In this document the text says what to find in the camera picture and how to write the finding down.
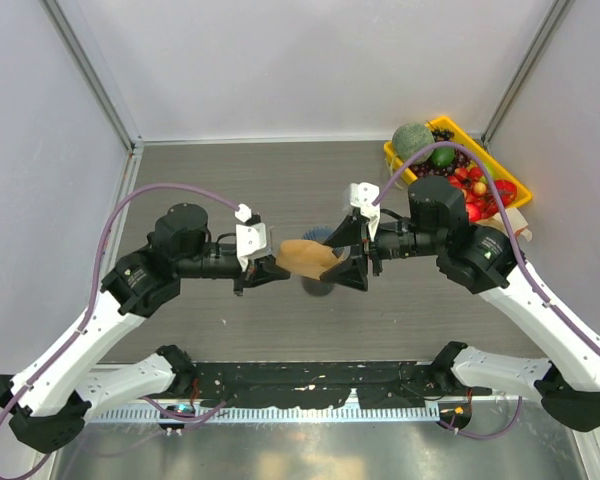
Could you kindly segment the brown paper coffee filter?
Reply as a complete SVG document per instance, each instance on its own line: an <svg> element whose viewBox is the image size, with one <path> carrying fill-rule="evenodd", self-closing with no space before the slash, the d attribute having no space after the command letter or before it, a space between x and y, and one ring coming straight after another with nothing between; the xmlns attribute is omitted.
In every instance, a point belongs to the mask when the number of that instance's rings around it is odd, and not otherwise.
<svg viewBox="0 0 600 480"><path fill-rule="evenodd" d="M285 240L276 254L276 265L289 273L319 280L320 277L340 263L328 246L313 240Z"/></svg>

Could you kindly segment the blue ribbed glass dripper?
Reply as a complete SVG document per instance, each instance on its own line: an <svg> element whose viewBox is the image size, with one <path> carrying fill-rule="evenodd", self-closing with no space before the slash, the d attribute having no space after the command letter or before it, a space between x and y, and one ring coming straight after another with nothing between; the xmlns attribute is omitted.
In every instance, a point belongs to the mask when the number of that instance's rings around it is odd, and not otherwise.
<svg viewBox="0 0 600 480"><path fill-rule="evenodd" d="M302 240L315 241L323 244L333 233L333 230L327 226L317 226L307 230L301 237Z"/></svg>

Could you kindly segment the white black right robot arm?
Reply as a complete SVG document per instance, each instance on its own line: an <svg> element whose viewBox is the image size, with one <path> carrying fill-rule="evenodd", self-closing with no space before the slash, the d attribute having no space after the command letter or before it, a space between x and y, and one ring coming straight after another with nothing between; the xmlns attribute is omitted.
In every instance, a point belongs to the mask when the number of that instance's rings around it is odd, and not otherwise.
<svg viewBox="0 0 600 480"><path fill-rule="evenodd" d="M410 214L383 223L380 189L352 183L344 193L346 217L326 240L349 256L321 274L322 281L365 291L385 260L433 256L452 282L496 307L543 352L539 359L481 351L450 342L432 370L445 394L481 387L541 404L579 432L600 427L600 336L539 277L517 240L472 223L462 192L440 177L410 185Z"/></svg>

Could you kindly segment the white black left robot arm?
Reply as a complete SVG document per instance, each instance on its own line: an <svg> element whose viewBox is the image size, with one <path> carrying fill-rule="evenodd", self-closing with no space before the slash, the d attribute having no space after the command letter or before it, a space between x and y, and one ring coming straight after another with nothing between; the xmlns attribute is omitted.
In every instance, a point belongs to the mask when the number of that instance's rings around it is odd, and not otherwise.
<svg viewBox="0 0 600 480"><path fill-rule="evenodd" d="M246 288L289 277L277 266L259 219L214 240L205 209L185 203L171 207L156 221L146 245L121 257L104 276L82 317L27 369L0 375L0 407L12 433L49 454L118 405L157 394L189 395L195 367L174 345L116 373L87 375L120 340L176 298L184 279L230 280L241 295Z"/></svg>

